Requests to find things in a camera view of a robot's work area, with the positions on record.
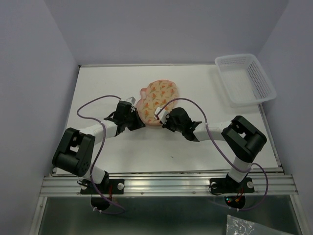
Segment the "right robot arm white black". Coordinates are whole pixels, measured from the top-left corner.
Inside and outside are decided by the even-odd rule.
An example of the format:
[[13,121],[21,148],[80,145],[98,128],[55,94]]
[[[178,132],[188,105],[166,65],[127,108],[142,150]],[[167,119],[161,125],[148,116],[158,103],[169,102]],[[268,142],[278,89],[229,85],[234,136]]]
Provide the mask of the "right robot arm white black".
[[192,121],[183,108],[174,108],[172,111],[166,111],[163,108],[157,108],[155,117],[160,121],[163,128],[172,132],[181,133],[188,141],[201,142],[224,141],[228,144],[235,155],[231,168],[223,178],[212,179],[211,192],[213,194],[236,193],[238,191],[254,192],[249,188],[246,176],[251,169],[258,153],[267,142],[266,136],[253,126],[243,116],[236,116],[230,122],[218,123],[209,127],[206,122]]

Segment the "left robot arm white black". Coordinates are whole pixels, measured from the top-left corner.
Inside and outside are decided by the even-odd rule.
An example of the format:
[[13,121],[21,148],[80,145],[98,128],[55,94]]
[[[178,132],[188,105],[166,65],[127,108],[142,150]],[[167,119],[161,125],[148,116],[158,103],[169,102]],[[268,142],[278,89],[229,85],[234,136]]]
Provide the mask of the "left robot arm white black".
[[98,193],[109,187],[108,173],[91,162],[94,146],[106,138],[116,137],[125,129],[130,131],[145,127],[136,107],[127,100],[118,102],[116,110],[96,125],[84,128],[65,130],[53,156],[54,167],[67,171],[75,176],[92,182]]

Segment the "clear plastic bag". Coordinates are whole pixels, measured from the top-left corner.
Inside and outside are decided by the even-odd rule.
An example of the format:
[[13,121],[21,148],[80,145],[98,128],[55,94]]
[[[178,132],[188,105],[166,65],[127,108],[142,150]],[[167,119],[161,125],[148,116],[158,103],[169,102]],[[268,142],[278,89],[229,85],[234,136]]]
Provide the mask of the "clear plastic bag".
[[228,215],[225,235],[303,235],[293,218]]

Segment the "white plastic basket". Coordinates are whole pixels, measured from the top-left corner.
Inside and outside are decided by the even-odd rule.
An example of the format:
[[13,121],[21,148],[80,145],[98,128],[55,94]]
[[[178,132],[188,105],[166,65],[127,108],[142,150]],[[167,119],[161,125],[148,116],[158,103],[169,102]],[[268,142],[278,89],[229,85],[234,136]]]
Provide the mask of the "white plastic basket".
[[233,107],[258,105],[277,97],[274,85],[253,54],[217,57],[215,65]]

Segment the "aluminium frame rail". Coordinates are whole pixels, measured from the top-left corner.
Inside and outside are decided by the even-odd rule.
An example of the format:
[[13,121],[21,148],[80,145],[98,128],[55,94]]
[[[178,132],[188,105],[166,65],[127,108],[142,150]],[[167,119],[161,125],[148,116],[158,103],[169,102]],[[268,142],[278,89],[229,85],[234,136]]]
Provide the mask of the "aluminium frame rail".
[[[212,196],[211,178],[221,174],[113,174],[111,179],[124,179],[124,193],[117,197]],[[41,197],[82,196],[76,177],[45,177]],[[269,174],[268,195],[297,195],[292,176]]]

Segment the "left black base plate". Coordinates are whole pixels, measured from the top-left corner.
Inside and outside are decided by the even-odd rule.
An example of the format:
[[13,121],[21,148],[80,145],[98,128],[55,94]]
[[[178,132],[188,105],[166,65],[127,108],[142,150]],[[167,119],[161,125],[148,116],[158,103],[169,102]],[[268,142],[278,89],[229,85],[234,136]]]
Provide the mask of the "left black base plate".
[[[82,195],[98,194],[91,181],[87,179],[78,180],[77,184],[81,187],[80,193]],[[124,184],[124,179],[108,179],[100,184],[96,184],[96,186],[103,195],[122,195],[124,193]]]

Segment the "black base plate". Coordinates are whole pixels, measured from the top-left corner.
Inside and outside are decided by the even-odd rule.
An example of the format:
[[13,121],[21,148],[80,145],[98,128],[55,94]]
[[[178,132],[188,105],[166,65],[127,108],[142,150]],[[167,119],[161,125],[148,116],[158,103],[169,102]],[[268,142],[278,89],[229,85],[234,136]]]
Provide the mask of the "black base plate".
[[241,193],[254,193],[254,184],[252,179],[245,177],[240,183],[234,181],[229,177],[225,178],[211,178],[210,190],[213,194],[237,194]]
[[[91,181],[87,179],[78,180],[77,184],[81,187],[80,193],[82,195],[98,194]],[[100,184],[96,184],[96,186],[103,195],[122,195],[124,193],[124,184],[124,179],[108,179]]]

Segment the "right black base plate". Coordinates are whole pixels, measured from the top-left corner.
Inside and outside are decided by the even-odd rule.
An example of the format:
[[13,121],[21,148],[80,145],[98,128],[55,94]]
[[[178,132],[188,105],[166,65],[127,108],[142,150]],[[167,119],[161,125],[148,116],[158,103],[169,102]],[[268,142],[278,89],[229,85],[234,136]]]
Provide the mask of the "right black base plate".
[[241,193],[254,193],[254,184],[252,179],[245,177],[240,183],[234,181],[229,177],[225,178],[211,178],[210,190],[213,194],[237,194]]

